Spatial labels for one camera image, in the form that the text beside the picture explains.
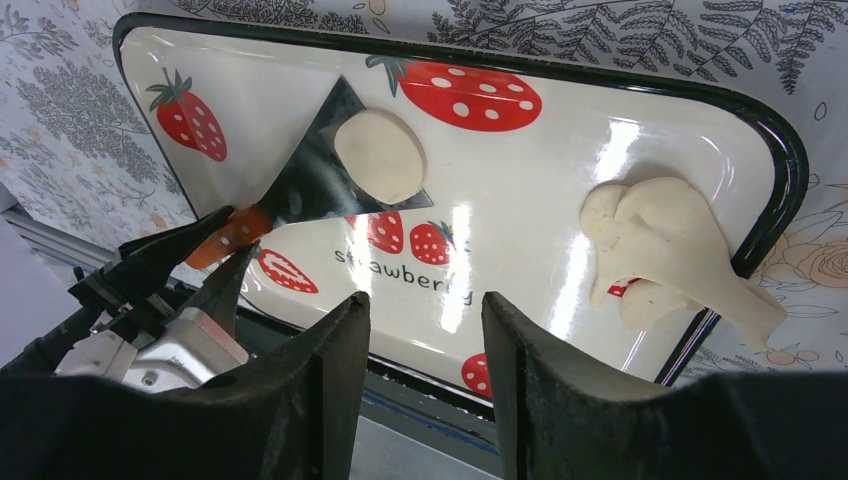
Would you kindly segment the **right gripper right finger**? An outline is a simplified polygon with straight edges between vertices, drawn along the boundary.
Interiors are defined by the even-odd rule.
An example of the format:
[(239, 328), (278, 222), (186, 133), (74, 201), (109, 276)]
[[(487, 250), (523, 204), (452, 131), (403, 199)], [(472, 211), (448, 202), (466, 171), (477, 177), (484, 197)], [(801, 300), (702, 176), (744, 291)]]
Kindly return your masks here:
[(482, 300), (507, 479), (843, 479), (843, 373), (723, 373), (680, 389), (623, 373)]

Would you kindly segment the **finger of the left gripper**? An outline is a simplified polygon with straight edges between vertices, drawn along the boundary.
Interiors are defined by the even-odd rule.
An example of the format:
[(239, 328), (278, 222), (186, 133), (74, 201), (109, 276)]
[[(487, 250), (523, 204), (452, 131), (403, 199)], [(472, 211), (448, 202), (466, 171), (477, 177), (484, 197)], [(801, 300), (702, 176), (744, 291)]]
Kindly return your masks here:
[(145, 301), (234, 212), (226, 205), (193, 223), (126, 242), (117, 256), (79, 280), (69, 293), (88, 309), (118, 310)]
[(259, 244), (239, 249), (218, 266), (180, 307), (182, 313), (195, 308), (214, 320), (228, 335), (235, 334), (235, 318), (245, 272)]

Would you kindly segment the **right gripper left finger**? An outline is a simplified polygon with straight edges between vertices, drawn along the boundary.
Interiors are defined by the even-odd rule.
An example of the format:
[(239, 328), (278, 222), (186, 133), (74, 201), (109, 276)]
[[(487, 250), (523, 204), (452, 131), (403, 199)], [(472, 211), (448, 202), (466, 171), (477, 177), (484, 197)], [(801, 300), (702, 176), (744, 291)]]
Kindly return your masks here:
[(357, 292), (309, 329), (196, 389), (94, 376), (1, 382), (5, 479), (345, 479), (370, 339)]

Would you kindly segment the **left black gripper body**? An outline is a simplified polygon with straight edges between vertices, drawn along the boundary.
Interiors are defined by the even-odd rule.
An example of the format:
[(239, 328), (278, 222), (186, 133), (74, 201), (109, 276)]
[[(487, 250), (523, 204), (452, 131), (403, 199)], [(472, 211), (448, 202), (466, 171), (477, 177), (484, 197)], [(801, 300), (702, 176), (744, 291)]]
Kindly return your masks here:
[(103, 316), (82, 308), (32, 340), (1, 367), (1, 378), (100, 377), (154, 394), (232, 385), (231, 371), (249, 354), (236, 340), (239, 291), (204, 296), (198, 291), (165, 325), (164, 335), (139, 347), (112, 330), (93, 333)]

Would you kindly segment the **metal spatula orange handle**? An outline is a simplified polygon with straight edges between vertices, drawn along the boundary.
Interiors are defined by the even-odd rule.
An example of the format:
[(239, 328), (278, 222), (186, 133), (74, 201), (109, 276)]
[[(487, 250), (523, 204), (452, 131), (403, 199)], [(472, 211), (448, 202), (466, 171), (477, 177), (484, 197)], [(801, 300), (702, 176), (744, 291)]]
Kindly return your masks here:
[(187, 257), (187, 265), (206, 268), (287, 224), (431, 207), (433, 201), (423, 190), (388, 204), (354, 182), (331, 136), (364, 110), (349, 82), (339, 77), (266, 193), (231, 215)]

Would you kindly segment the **small dough piece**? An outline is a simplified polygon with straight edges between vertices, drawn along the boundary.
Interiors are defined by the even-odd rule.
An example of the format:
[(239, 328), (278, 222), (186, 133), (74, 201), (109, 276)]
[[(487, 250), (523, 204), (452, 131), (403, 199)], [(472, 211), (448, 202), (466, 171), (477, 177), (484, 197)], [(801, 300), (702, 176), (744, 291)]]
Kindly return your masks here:
[(708, 202), (683, 180), (599, 186), (586, 197), (579, 222), (596, 252), (590, 304), (599, 308), (611, 286), (630, 281), (619, 311), (631, 330), (648, 330), (678, 309), (707, 308), (730, 321), (746, 345), (763, 349), (788, 317), (771, 295), (735, 273)]

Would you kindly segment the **strawberry pattern white tray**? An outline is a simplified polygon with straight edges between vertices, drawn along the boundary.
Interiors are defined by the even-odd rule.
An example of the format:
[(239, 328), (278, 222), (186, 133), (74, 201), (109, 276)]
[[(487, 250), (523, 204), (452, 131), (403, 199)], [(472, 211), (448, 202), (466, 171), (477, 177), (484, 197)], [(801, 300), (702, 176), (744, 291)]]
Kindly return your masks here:
[(498, 291), (553, 335), (646, 380), (669, 381), (716, 320), (677, 308), (647, 331), (612, 285), (590, 303), (593, 243), (578, 220), (605, 184), (674, 177), (700, 192), (741, 277), (798, 211), (808, 159), (774, 110), (718, 87), (481, 51), (133, 13), (113, 34), (119, 70), (190, 208), (256, 205), (327, 97), (398, 116), (427, 159), (421, 194), (392, 214), (266, 235), (242, 293), (312, 325), (344, 296), (372, 299), (374, 355), (490, 392), (481, 302)]

